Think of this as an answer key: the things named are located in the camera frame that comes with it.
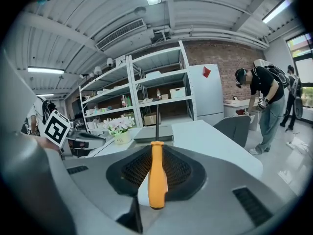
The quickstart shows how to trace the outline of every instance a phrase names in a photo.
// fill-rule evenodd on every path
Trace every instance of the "sneaker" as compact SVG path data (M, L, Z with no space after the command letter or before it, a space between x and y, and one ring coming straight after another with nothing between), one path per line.
M260 153L258 153L258 152L256 151L255 148L249 150L249 153L252 154L252 155L259 155L259 154L260 154Z

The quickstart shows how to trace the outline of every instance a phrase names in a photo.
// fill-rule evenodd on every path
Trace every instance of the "orange screwdriver handle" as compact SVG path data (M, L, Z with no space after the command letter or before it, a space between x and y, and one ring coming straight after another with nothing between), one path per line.
M152 208L165 206L165 193L167 192L167 180L163 170L163 146L164 142L151 142L152 165L148 178L148 197Z

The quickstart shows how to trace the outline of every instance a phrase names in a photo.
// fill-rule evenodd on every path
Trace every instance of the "white refrigerator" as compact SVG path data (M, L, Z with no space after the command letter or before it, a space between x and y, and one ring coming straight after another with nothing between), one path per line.
M211 72L206 78L203 68ZM188 68L190 87L194 91L198 120L210 125L224 118L224 102L220 73L217 65L193 65Z

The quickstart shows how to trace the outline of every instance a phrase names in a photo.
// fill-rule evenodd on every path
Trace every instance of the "chair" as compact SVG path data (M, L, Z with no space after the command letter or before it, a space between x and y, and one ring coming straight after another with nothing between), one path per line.
M247 115L225 117L213 127L241 147L246 145L250 126L250 117Z

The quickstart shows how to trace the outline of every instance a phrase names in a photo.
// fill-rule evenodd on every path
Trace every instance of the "backpack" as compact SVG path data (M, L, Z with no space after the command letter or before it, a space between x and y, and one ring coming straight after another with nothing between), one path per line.
M43 103L43 124L45 124L47 123L47 120L49 119L51 113L57 108L55 107L55 104L52 103L50 100L43 100L39 96L37 98L39 98Z
M259 76L256 73L257 67L253 68L252 71L259 78ZM281 84L283 86L283 88L288 87L288 85L290 83L289 78L279 67L271 64L271 65L265 66L264 69L269 71L273 75L273 77L277 81L277 83Z
M294 82L292 84L292 87L290 88L290 92L293 95L294 98L301 97L302 96L302 84L300 77L296 75L292 75L294 78Z

